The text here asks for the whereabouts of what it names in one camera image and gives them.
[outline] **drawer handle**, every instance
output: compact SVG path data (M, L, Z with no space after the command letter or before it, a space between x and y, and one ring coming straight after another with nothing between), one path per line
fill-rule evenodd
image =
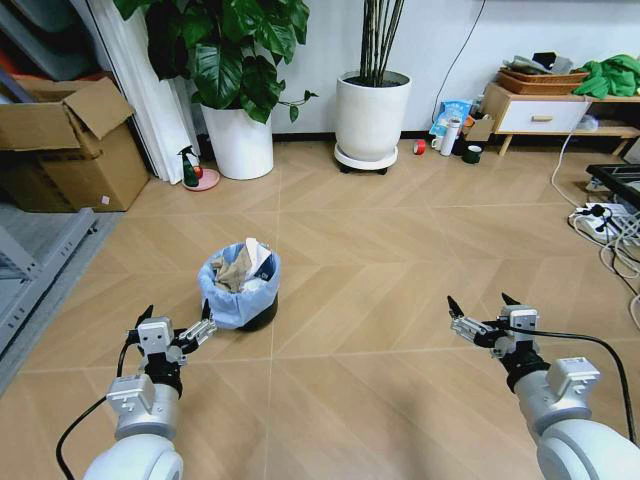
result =
M532 115L531 116L532 122L544 123L544 122L550 122L551 120L553 120L553 117L551 115Z

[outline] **cardboard box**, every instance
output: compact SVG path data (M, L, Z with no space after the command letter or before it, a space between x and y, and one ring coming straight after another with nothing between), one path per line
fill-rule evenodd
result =
M462 133L464 133L464 139L467 142L486 142L489 140L491 133L493 132L493 124L495 120L493 118L482 118L476 120L471 127L464 127Z
M125 123L133 109L111 80L24 86L50 101L0 105L4 190L32 212L129 208L148 174Z

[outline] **red tape roll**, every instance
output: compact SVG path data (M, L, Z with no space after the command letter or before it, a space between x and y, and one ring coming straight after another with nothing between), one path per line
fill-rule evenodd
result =
M424 140L416 140L413 143L413 153L415 155L422 155L427 149L427 142Z

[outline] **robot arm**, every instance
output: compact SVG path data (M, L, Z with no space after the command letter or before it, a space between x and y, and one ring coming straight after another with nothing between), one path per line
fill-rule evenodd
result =
M613 429L590 421L588 397L600 372L586 358L546 363L533 334L538 312L503 295L507 305L494 322L464 315L451 298L451 329L490 349L507 371L507 384L537 444L548 480L631 480L640 472L640 449Z
M143 314L127 336L142 353L140 371L117 377L106 395L118 415L117 442L93 461L85 480L182 478L182 458L171 442L182 395L180 368L216 330L208 302L188 329L174 330L169 318L152 318L150 309Z

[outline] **tiled floor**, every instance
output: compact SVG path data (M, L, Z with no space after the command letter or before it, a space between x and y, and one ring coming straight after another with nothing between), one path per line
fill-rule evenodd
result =
M451 333L447 294L490 319L506 291L545 329L611 339L640 398L630 295L567 227L548 182L557 152L468 166L410 149L386 176L340 174L331 145L296 143L276 145L258 180L199 194L151 182L0 400L0 477L58 478L57 438L104 394L124 330L149 303L193 323L198 267L246 236L282 256L280 310L260 332L220 332L184 368L187 479L541 478L502 367ZM613 160L568 153L559 183L584 201L585 166ZM549 360L592 359L604 373L594 417L624 433L606 353L541 343ZM69 438L78 477L113 426L103 407Z

